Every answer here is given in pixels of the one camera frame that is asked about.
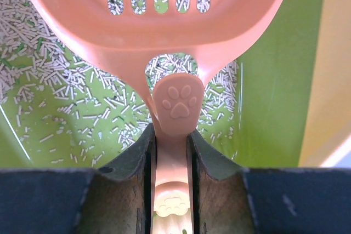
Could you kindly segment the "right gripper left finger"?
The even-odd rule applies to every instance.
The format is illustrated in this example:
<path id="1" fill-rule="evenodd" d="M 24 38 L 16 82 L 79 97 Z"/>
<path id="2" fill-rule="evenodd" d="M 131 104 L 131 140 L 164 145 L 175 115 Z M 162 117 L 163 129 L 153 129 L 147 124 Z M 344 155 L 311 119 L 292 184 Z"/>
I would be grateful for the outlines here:
<path id="1" fill-rule="evenodd" d="M 1 233 L 151 233 L 155 133 L 98 169 L 2 169 Z"/>

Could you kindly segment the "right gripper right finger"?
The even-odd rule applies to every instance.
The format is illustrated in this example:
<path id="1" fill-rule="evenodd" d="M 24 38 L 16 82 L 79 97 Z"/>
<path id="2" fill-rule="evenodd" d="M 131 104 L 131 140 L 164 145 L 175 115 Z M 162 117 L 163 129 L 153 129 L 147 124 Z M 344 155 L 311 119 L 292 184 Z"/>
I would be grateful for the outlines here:
<path id="1" fill-rule="evenodd" d="M 246 168 L 188 136 L 194 233 L 350 233 L 350 170 Z"/>

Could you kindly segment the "orange litter scoop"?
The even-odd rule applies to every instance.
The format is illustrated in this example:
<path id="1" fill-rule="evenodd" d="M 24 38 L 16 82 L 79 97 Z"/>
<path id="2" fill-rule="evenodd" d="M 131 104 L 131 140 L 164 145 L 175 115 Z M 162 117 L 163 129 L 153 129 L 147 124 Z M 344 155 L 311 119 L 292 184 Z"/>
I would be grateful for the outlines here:
<path id="1" fill-rule="evenodd" d="M 113 15 L 107 0 L 31 0 L 42 18 L 73 52 L 131 86 L 148 107 L 156 134 L 157 162 L 151 205 L 159 215 L 191 211 L 193 231 L 200 219 L 196 130 L 205 86 L 242 55 L 267 29 L 283 0 L 211 0 L 201 13 L 159 14 L 154 0 L 136 14 L 132 0 Z"/>

